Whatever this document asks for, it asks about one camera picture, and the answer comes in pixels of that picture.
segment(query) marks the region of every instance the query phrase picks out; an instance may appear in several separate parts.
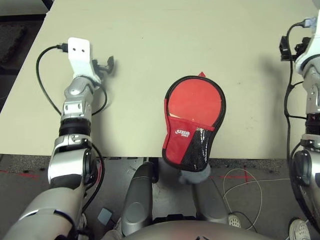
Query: floor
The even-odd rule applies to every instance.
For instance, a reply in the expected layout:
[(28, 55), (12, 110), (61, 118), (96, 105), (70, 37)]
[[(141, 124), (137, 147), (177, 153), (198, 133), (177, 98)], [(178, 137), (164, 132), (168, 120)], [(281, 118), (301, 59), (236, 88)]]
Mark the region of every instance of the floor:
[[(15, 21), (15, 22), (0, 22), (0, 25), (13, 25), (13, 26), (25, 26), (26, 34), (20, 43), (20, 45), (15, 50), (15, 54), (12, 58), (6, 62), (1, 63), (3, 68), (7, 69), (20, 69), (24, 63), (29, 49), (31, 48), (38, 31), (42, 25), (43, 21)], [(0, 74), (0, 111), (2, 110), (7, 96), (16, 80), (14, 75), (1, 75)]]
[[(14, 57), (3, 67), (20, 68), (42, 22), (14, 24), (24, 24), (28, 33)], [(0, 75), (0, 109), (5, 103), (15, 78), (15, 76)], [(48, 188), (48, 162), (49, 157), (44, 156), (0, 154), (0, 239), (32, 199)], [(131, 177), (142, 163), (142, 159), (106, 159), (105, 163), (106, 174), (102, 188), (86, 211), (88, 225), (93, 229), (96, 239), (100, 239), (120, 217)], [(284, 160), (212, 159), (210, 165), (212, 166), (211, 178), (221, 193), (223, 193), (223, 176), (234, 168), (245, 168), (258, 180), (284, 179), (261, 182), (263, 201), (261, 213), (255, 225), (258, 233), (273, 239), (284, 240), (288, 236), (290, 219), (292, 217), (305, 219), (293, 196)], [(234, 171), (226, 179), (226, 189), (251, 179), (250, 175), (245, 175), (243, 171)], [(227, 195), (227, 199), (232, 211), (241, 211), (252, 221), (257, 216), (261, 198), (255, 183), (235, 188)], [(107, 226), (97, 220), (102, 208), (107, 208), (113, 213), (112, 221)], [(195, 214), (191, 189), (188, 185), (179, 184), (177, 170), (161, 160), (160, 180), (153, 185), (153, 217), (176, 213), (188, 216)], [(244, 217), (240, 216), (240, 219), (242, 227), (249, 225)], [(320, 239), (314, 229), (308, 226), (312, 240)]]

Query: printed logo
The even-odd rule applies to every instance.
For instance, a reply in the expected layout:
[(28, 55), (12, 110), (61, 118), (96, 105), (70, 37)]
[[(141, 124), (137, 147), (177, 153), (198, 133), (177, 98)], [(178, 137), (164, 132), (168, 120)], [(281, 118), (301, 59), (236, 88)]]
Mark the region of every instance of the printed logo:
[(190, 132), (189, 131), (183, 131), (183, 130), (175, 130), (175, 134), (180, 134), (181, 137), (185, 137), (185, 138), (188, 138), (189, 135), (190, 135)]

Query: paddle cover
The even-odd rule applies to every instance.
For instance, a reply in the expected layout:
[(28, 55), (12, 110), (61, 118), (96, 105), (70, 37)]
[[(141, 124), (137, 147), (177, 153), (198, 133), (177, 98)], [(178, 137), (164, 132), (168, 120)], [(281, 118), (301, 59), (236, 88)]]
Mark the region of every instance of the paddle cover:
[(181, 170), (204, 170), (225, 113), (225, 95), (212, 80), (185, 76), (176, 81), (164, 99), (163, 159)]

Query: white cable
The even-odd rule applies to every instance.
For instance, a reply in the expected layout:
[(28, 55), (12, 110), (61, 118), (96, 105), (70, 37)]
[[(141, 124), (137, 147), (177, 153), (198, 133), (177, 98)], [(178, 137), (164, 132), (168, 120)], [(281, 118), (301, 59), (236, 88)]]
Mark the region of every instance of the white cable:
[[(277, 178), (277, 179), (263, 179), (263, 180), (258, 180), (258, 182), (274, 182), (274, 181), (284, 181), (284, 180), (290, 180), (290, 178)], [(238, 185), (235, 185), (233, 187), (230, 187), (226, 192), (225, 194), (223, 195), (223, 199), (226, 197), (226, 195), (233, 189), (237, 188), (237, 187), (240, 187), (240, 186), (243, 186), (243, 185), (246, 185), (246, 184), (251, 184), (251, 183), (256, 183), (256, 181), (246, 181), (244, 183), (241, 183), (241, 184), (238, 184)]]
[(260, 189), (260, 207), (259, 207), (259, 211), (258, 211), (258, 213), (257, 213), (257, 215), (256, 215), (256, 217), (255, 217), (255, 220), (253, 221), (252, 225), (247, 228), (247, 230), (249, 230), (249, 229), (251, 229), (251, 228), (256, 224), (256, 222), (257, 222), (257, 220), (258, 220), (258, 218), (259, 218), (260, 212), (261, 212), (261, 208), (262, 208), (262, 198), (263, 198), (263, 196), (262, 196), (262, 189), (261, 189), (260, 183), (259, 183), (258, 180), (255, 178), (255, 176), (253, 176), (253, 175), (252, 175), (250, 172), (248, 172), (247, 170), (242, 169), (242, 168), (234, 168), (234, 169), (231, 169), (230, 171), (228, 171), (228, 172), (224, 175), (224, 178), (223, 178), (223, 198), (225, 198), (226, 204), (228, 205), (230, 212), (232, 212), (232, 210), (231, 210), (230, 205), (229, 205), (229, 203), (228, 203), (228, 200), (227, 200), (227, 198), (226, 198), (225, 181), (226, 181), (226, 177), (227, 177), (230, 173), (232, 173), (232, 172), (234, 172), (234, 171), (237, 171), (237, 170), (244, 171), (244, 172), (248, 173), (248, 174), (254, 179), (254, 181), (256, 182), (256, 184), (258, 185), (258, 187), (259, 187), (259, 189)]
[(9, 96), (9, 95), (0, 97), (0, 100), (5, 99), (5, 98), (8, 97), (8, 96)]

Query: robotic hand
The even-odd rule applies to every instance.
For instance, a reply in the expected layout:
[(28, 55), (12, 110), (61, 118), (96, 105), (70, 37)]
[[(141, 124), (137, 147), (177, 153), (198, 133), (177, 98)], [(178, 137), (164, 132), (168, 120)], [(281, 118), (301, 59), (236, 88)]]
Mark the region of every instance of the robotic hand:
[[(48, 167), (50, 189), (31, 202), (5, 240), (76, 239), (86, 190), (97, 180), (90, 133), (94, 92), (102, 87), (97, 75), (99, 66), (92, 60), (91, 45), (87, 40), (69, 38), (64, 52), (68, 52), (74, 75), (64, 92), (66, 99), (61, 111), (59, 137), (54, 141)], [(113, 57), (108, 63), (106, 72), (110, 73)]]
[[(293, 27), (312, 28), (312, 38), (304, 37), (291, 54), (289, 34)], [(280, 41), (281, 60), (290, 61), (291, 73), (285, 99), (284, 114), (290, 127), (287, 110), (288, 95), (295, 87), (291, 84), (293, 61), (295, 70), (302, 75), (303, 88), (307, 92), (305, 134), (287, 157), (292, 189), (304, 214), (320, 233), (320, 11), (317, 18), (306, 18), (294, 24)], [(295, 151), (299, 146), (303, 150)]]

